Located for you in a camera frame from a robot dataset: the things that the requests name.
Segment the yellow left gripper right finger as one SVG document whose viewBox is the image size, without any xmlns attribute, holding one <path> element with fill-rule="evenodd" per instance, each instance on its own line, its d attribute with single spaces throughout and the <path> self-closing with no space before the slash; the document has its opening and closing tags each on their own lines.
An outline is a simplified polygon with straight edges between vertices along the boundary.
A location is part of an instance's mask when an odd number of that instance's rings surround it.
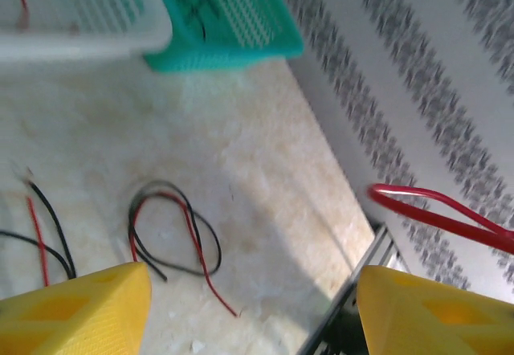
<svg viewBox="0 0 514 355">
<path fill-rule="evenodd" d="M 357 306 L 371 354 L 511 354 L 512 304 L 366 266 Z"/>
</svg>

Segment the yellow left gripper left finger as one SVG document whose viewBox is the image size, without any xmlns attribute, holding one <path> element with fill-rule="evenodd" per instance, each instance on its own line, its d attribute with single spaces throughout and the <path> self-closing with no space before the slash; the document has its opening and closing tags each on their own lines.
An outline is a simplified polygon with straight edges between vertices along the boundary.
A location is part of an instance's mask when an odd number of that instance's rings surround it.
<svg viewBox="0 0 514 355">
<path fill-rule="evenodd" d="M 1 302 L 3 354 L 137 354 L 152 285 L 125 263 Z"/>
</svg>

